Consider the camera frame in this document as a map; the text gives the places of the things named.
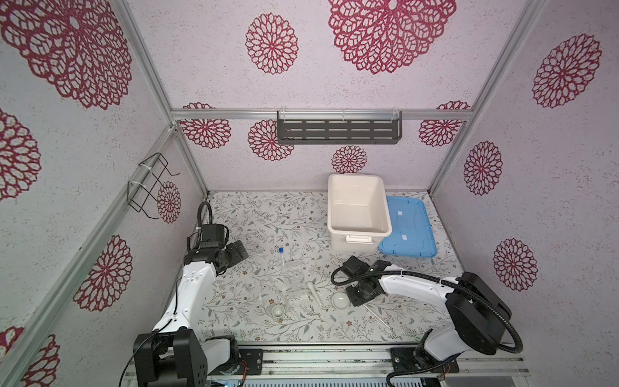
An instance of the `wire rack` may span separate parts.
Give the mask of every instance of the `wire rack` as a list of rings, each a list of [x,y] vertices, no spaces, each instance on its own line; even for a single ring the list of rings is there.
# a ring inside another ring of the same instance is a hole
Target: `wire rack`
[[[155,173],[153,172],[153,169],[155,169],[155,167],[158,164],[163,166],[163,168],[161,169],[160,172]],[[148,212],[146,212],[146,209],[144,208],[144,206],[146,205],[146,202],[149,200],[149,198],[152,198],[155,202],[157,202],[157,198],[153,196],[152,191],[155,189],[155,187],[163,186],[163,183],[161,182],[161,176],[163,175],[164,172],[167,172],[170,176],[178,176],[180,175],[180,172],[179,173],[170,172],[170,170],[168,169],[168,160],[161,153],[155,153],[149,156],[144,161],[142,161],[140,164],[138,164],[138,166],[148,169],[149,172],[142,179],[142,181],[128,181],[127,182],[127,204],[129,204],[131,208],[136,210],[138,213],[143,212],[150,219],[159,219],[159,217],[150,216]],[[155,178],[150,188],[144,184],[148,176],[153,176]],[[140,203],[139,201],[136,201],[136,196],[141,191],[146,192],[146,196],[144,200]]]

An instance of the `bin handle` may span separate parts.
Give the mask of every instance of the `bin handle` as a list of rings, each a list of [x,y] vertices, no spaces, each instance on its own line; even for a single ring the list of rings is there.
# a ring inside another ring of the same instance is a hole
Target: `bin handle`
[[[362,235],[346,235],[346,242],[348,243],[364,243],[366,245],[372,244],[372,237],[364,237]]]

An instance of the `metal extrusion beam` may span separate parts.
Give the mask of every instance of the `metal extrusion beam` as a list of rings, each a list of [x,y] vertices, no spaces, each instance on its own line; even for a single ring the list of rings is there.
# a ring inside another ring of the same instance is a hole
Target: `metal extrusion beam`
[[[148,49],[146,48],[146,44],[144,43],[144,39],[142,39],[142,35],[137,28],[136,21],[131,14],[131,10],[127,5],[127,2],[125,0],[110,0],[110,5],[116,15],[116,18],[118,19],[118,22],[123,28],[124,35],[132,49],[133,57],[142,69],[142,73],[146,78],[146,83],[149,85],[149,88],[155,97],[159,110],[162,112],[170,126],[176,125],[175,119],[172,117],[170,111],[170,100],[165,93],[161,80],[157,74],[157,70],[153,65]],[[182,135],[183,132],[178,128],[177,130]],[[197,186],[202,191],[202,196],[206,198],[208,190],[204,177],[202,176],[200,169],[197,167],[196,160],[189,149],[187,140],[181,137],[184,136],[180,136],[179,138],[179,140],[184,143],[180,147],[183,158],[187,162],[191,173],[194,175],[194,179],[197,181]]]
[[[172,109],[175,120],[392,120],[393,109]],[[471,110],[401,110],[403,120],[468,120]]]

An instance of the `black wire holder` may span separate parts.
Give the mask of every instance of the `black wire holder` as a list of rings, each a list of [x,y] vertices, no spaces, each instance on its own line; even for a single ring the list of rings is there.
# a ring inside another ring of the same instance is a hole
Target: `black wire holder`
[[[159,172],[158,175],[153,173],[153,168],[155,168],[155,165],[157,164],[157,162],[163,165],[163,169],[161,169],[161,172]],[[143,167],[149,170],[149,172],[142,179],[142,181],[128,181],[127,182],[127,204],[129,204],[131,208],[136,210],[138,213],[143,212],[150,219],[159,219],[159,218],[148,215],[148,212],[146,212],[146,210],[144,209],[144,205],[146,204],[146,201],[148,200],[148,198],[153,198],[153,200],[157,202],[157,198],[153,196],[152,191],[157,186],[157,183],[159,183],[160,186],[163,186],[163,183],[160,180],[163,172],[168,172],[170,176],[178,176],[181,174],[180,172],[179,173],[170,172],[170,170],[168,169],[168,164],[169,164],[168,160],[161,153],[157,152],[155,154],[152,154],[151,156],[147,157],[144,161],[138,164],[138,167]],[[155,178],[155,181],[153,181],[153,185],[150,188],[144,185],[144,181],[149,175],[152,175]],[[134,187],[135,184],[137,184],[137,190],[132,195],[131,189]],[[142,203],[138,203],[134,199],[137,196],[137,194],[140,193],[141,190],[144,190],[146,192],[146,197],[144,198]]]
[[[277,142],[285,145],[397,144],[402,138],[402,112],[391,120],[286,120],[277,112]]]

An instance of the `stirring rod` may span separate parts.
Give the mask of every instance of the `stirring rod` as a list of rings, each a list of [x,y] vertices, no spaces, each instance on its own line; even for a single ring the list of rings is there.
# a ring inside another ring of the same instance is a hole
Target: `stirring rod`
[[[390,327],[387,323],[385,323],[385,322],[383,321],[383,319],[382,319],[382,318],[380,318],[379,316],[377,316],[377,315],[376,315],[376,313],[374,313],[374,311],[373,311],[372,309],[368,308],[368,305],[363,304],[363,306],[364,306],[367,310],[369,310],[369,311],[370,311],[370,313],[371,313],[371,314],[373,314],[373,315],[374,315],[374,317],[376,317],[376,318],[378,319],[378,321],[382,322],[382,323],[383,323],[383,325],[385,325],[387,328],[389,328],[389,330],[391,330],[391,331],[393,332],[393,329],[391,329],[391,327]]]

